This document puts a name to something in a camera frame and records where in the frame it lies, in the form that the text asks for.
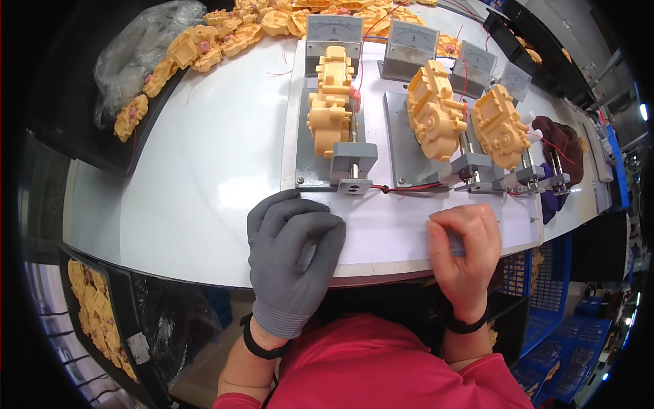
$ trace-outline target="shirt sleeve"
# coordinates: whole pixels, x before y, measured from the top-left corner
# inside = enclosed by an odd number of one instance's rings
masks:
[[[472,398],[480,408],[533,409],[529,397],[515,380],[501,353],[493,353],[463,368],[464,385],[476,384]]]
[[[259,409],[261,402],[244,393],[230,392],[216,398],[212,409]]]

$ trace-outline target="black bracelet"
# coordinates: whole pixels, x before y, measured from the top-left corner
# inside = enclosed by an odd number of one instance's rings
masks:
[[[480,329],[485,323],[486,323],[486,315],[488,314],[489,311],[489,305],[486,303],[486,310],[484,311],[484,315],[481,316],[479,321],[477,321],[474,324],[466,324],[464,321],[461,321],[459,319],[454,318],[454,315],[452,315],[452,319],[447,325],[450,331],[452,331],[455,334],[469,334],[471,332],[475,332],[476,330]]]
[[[279,348],[271,349],[268,351],[267,349],[264,349],[260,347],[254,339],[252,339],[252,333],[250,332],[250,319],[252,318],[252,313],[249,313],[248,315],[245,315],[244,317],[241,318],[241,326],[243,327],[243,341],[245,341],[245,346],[247,347],[248,351],[250,351],[253,355],[263,358],[263,359],[277,359],[281,358],[290,349],[290,346],[293,344],[293,340],[288,340],[287,343],[282,345]]]

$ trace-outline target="plastic bag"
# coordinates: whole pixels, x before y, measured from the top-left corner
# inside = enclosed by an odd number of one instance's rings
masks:
[[[135,296],[150,356],[170,389],[179,372],[218,340],[221,322],[200,285],[141,276]],[[229,309],[229,292],[225,296]],[[225,319],[231,318],[228,312]]]
[[[185,29],[202,24],[206,13],[207,7],[199,1],[169,1],[140,13],[111,41],[93,70],[100,90],[94,111],[98,128],[112,122],[141,92],[145,77],[165,57],[170,43]]]

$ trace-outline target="brown cloth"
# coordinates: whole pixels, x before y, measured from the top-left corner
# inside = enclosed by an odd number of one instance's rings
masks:
[[[577,132],[567,125],[552,121],[546,116],[537,116],[532,122],[532,127],[540,130],[544,139],[556,145],[561,152],[574,162],[574,164],[571,164],[559,154],[563,172],[570,175],[570,182],[566,183],[566,187],[570,188],[581,182],[583,179],[583,151],[581,150]],[[550,144],[543,143],[543,156],[548,163],[551,162],[549,155],[551,152],[555,152],[555,149]]]

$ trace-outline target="glove cuff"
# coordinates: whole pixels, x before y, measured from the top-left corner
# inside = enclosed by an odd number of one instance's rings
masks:
[[[300,336],[302,328],[311,318],[310,315],[294,315],[273,310],[258,298],[252,305],[252,314],[259,326],[266,332],[291,340]]]

